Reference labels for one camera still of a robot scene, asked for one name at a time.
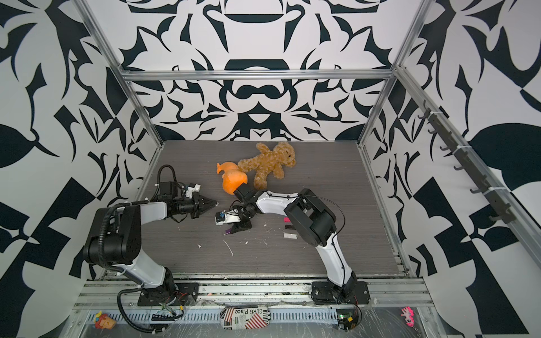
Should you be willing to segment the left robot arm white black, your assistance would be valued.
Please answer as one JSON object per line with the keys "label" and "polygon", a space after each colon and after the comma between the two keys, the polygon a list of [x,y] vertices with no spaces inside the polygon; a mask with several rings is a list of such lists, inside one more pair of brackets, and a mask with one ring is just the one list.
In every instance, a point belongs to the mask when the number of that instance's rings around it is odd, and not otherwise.
{"label": "left robot arm white black", "polygon": [[200,193],[198,184],[185,184],[173,176],[163,181],[156,176],[151,199],[126,202],[97,210],[83,258],[133,281],[138,306],[184,306],[197,299],[197,283],[178,284],[169,268],[154,261],[142,248],[142,226],[171,219],[181,223],[196,219],[217,206],[217,201]]}

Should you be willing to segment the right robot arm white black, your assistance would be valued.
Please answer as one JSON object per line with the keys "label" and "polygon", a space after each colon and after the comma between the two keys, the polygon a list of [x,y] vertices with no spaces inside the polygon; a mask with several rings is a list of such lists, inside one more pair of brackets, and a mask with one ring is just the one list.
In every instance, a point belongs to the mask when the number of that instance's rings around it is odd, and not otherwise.
{"label": "right robot arm white black", "polygon": [[348,265],[336,226],[336,215],[311,190],[293,194],[279,194],[268,190],[252,190],[241,184],[234,201],[226,211],[215,215],[217,225],[230,225],[228,234],[252,228],[251,219],[259,214],[276,214],[288,218],[297,234],[316,248],[327,273],[327,280],[313,283],[311,299],[314,304],[353,304],[357,277]]}

